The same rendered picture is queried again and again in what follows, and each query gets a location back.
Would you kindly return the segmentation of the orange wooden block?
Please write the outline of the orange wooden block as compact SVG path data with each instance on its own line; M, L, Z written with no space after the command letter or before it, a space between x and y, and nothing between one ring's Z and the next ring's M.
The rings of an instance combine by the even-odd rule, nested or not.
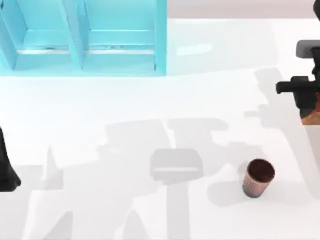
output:
M303 108L300 111L301 122L303 125L320 126L320 92L316 94L315 107Z

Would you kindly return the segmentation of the grey rounded box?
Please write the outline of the grey rounded box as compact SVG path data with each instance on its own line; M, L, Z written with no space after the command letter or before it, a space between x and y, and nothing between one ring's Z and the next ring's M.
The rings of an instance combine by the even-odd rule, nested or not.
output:
M313 57L312 49L320 48L320 40L305 39L299 40L296 44L296 56L301 59L310 59Z

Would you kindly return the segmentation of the pink ribbed cup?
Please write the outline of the pink ribbed cup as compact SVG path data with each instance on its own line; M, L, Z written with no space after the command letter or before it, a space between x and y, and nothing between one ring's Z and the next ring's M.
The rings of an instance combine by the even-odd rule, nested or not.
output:
M269 161L262 158L253 159L246 167L242 190L250 198L259 198L275 175L275 168Z

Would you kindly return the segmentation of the light blue rack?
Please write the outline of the light blue rack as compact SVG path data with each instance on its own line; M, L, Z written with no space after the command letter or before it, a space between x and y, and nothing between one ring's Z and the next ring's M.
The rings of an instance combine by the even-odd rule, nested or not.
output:
M0 76L164 76L168 0L0 0Z

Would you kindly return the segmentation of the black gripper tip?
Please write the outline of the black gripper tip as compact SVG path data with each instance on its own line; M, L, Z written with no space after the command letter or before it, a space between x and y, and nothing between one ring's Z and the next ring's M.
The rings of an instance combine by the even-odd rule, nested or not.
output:
M21 183L21 179L10 163L3 130L0 127L0 193L13 192L21 186Z

